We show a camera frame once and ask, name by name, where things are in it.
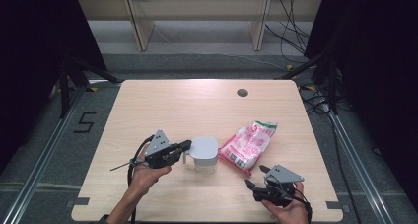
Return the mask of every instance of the snack bag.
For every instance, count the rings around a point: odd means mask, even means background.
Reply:
[[[277,122],[254,121],[219,148],[218,156],[251,176],[252,167],[267,148],[276,128]]]

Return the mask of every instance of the light wood table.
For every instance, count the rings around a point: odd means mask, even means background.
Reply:
[[[240,97],[238,89],[248,95]],[[254,120],[277,121],[278,128],[250,179],[265,187],[259,165],[280,164],[305,178],[313,221],[340,221],[338,201],[297,87],[284,80],[128,80],[119,91],[79,198],[77,221],[109,214],[127,188],[128,162],[143,140],[162,129],[172,143],[216,137],[222,146]],[[137,220],[155,222],[274,222],[247,189],[247,175],[219,160],[213,175],[194,171],[193,160],[173,165],[140,201]]]

